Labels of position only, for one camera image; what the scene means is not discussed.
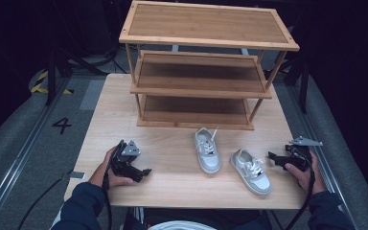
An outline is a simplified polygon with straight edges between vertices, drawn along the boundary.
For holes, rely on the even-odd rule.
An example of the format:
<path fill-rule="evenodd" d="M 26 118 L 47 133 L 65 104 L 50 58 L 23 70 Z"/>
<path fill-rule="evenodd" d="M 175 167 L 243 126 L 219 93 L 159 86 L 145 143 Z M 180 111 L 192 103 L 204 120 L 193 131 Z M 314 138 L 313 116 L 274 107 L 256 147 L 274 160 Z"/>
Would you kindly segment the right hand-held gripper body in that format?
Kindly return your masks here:
<path fill-rule="evenodd" d="M 311 154 L 310 147 L 322 146 L 321 141 L 315 141 L 303 136 L 292 139 L 288 145 L 285 145 L 286 152 L 289 153 L 289 157 L 284 160 L 283 168 L 286 167 L 286 163 L 294 165 L 297 169 L 304 172 L 311 166 Z"/>

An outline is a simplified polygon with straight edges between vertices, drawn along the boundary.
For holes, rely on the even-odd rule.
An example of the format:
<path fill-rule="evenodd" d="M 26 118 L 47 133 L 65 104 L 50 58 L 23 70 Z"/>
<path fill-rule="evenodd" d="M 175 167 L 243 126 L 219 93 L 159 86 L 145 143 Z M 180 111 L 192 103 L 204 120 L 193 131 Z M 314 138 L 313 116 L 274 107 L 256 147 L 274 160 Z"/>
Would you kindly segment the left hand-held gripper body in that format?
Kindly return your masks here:
<path fill-rule="evenodd" d="M 131 165 L 131 162 L 139 155 L 140 151 L 133 140 L 130 140 L 128 143 L 121 140 L 109 160 L 110 168 L 116 175 L 128 177 L 133 180 L 135 175 L 143 175 L 143 171 Z"/>

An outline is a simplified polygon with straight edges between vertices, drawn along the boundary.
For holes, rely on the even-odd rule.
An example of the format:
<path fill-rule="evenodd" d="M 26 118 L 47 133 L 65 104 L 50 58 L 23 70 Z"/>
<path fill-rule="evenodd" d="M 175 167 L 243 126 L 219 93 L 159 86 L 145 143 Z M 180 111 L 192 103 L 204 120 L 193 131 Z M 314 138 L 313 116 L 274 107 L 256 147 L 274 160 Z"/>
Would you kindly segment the grey white child sneaker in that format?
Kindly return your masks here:
<path fill-rule="evenodd" d="M 208 174 L 217 173 L 221 162 L 215 142 L 217 131 L 200 128 L 194 135 L 195 149 L 200 168 Z"/>
<path fill-rule="evenodd" d="M 266 196 L 271 192 L 271 182 L 262 168 L 262 160 L 252 156 L 246 149 L 238 149 L 230 161 L 249 191 L 258 196 Z"/>

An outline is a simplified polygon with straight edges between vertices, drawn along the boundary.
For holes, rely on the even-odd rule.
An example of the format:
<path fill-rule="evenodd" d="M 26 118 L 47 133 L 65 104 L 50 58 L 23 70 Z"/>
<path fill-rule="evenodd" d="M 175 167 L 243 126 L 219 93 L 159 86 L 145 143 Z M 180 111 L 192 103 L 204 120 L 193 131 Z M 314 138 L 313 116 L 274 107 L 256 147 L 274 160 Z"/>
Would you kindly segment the three-tier wooden shoe rack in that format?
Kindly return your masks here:
<path fill-rule="evenodd" d="M 143 127 L 252 129 L 273 74 L 261 60 L 300 47 L 274 9 L 134 0 L 119 40 Z"/>

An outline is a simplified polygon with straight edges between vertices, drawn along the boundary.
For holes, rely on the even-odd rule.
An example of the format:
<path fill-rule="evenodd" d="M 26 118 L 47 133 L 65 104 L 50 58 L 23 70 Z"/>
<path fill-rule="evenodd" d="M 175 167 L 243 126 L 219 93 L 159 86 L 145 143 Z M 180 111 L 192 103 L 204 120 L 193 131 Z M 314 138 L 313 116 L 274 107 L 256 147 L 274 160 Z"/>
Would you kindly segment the person's left hand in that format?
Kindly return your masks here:
<path fill-rule="evenodd" d="M 110 188 L 131 185 L 133 183 L 133 180 L 131 178 L 115 175 L 113 171 L 107 167 L 109 159 L 114 150 L 115 148 L 112 148 L 106 153 L 103 162 L 98 166 L 98 168 L 89 178 L 89 183 L 101 187 L 103 185 L 104 176 L 106 173 L 108 173 L 108 183 Z"/>

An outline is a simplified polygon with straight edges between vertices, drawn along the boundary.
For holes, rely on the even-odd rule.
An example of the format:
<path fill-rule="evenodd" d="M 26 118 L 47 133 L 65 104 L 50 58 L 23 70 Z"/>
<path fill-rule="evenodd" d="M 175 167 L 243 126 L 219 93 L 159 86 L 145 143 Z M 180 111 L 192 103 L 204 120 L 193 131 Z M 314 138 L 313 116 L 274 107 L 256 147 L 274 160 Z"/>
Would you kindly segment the person's right hand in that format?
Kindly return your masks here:
<path fill-rule="evenodd" d="M 318 159 L 312 152 L 310 154 L 312 160 L 312 169 L 305 172 L 300 171 L 292 164 L 286 163 L 286 169 L 296 178 L 298 184 L 303 190 L 308 193 L 311 191 L 312 195 L 325 192 L 327 187 L 319 171 Z"/>

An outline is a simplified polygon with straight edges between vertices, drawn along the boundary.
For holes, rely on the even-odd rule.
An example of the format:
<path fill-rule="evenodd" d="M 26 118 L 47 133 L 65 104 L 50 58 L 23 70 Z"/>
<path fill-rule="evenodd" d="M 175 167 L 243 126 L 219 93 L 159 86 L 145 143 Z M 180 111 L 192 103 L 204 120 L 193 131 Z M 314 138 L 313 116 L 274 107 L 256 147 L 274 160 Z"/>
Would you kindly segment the white round object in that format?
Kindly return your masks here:
<path fill-rule="evenodd" d="M 198 222 L 187 220 L 172 220 L 155 224 L 148 230 L 217 230 L 217 229 Z"/>

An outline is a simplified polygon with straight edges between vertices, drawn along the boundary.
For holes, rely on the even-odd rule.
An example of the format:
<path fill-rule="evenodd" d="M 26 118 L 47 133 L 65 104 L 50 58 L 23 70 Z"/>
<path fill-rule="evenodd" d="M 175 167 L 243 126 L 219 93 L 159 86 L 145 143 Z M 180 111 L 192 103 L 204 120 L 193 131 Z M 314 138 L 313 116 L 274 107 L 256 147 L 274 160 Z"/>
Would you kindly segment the black metal stand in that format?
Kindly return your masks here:
<path fill-rule="evenodd" d="M 282 64 L 283 69 L 288 68 L 285 76 L 286 85 L 294 85 L 300 81 L 299 105 L 304 114 L 307 113 L 306 99 L 309 82 L 309 62 L 306 58 L 297 57 Z"/>
<path fill-rule="evenodd" d="M 76 62 L 76 64 L 81 65 L 84 69 L 95 75 L 106 76 L 106 72 L 96 68 L 93 64 L 88 63 L 81 57 L 77 57 L 64 49 L 54 48 L 49 53 L 48 57 L 47 105 L 50 105 L 57 95 L 57 73 L 59 73 L 63 78 L 70 78 L 73 74 L 71 64 L 68 62 L 69 59 L 73 60 Z"/>

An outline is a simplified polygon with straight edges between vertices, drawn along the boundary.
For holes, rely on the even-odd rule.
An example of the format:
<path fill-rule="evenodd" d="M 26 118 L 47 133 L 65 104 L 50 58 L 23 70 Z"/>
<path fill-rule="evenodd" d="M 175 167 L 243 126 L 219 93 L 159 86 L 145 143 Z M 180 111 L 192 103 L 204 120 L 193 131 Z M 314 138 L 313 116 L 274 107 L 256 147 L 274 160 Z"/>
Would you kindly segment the metal floor rail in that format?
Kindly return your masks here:
<path fill-rule="evenodd" d="M 46 230 L 63 203 L 84 88 L 62 80 L 58 89 L 50 105 L 33 93 L 0 128 L 0 230 Z"/>
<path fill-rule="evenodd" d="M 282 98 L 282 106 L 287 122 L 294 137 L 303 136 L 323 143 L 322 146 L 314 146 L 310 149 L 319 158 L 319 169 L 326 187 L 337 194 L 342 201 L 340 210 L 357 230 L 355 217 L 347 203 L 349 196 L 345 190 L 347 182 L 343 180 L 344 171 L 355 168 L 351 166 L 353 158 L 350 156 L 350 151 L 334 119 L 331 118 L 329 108 L 321 93 L 312 86 L 309 89 L 313 91 L 314 106 L 307 105 L 306 109 L 303 109 L 300 105 L 300 85 L 285 86 L 287 98 Z"/>

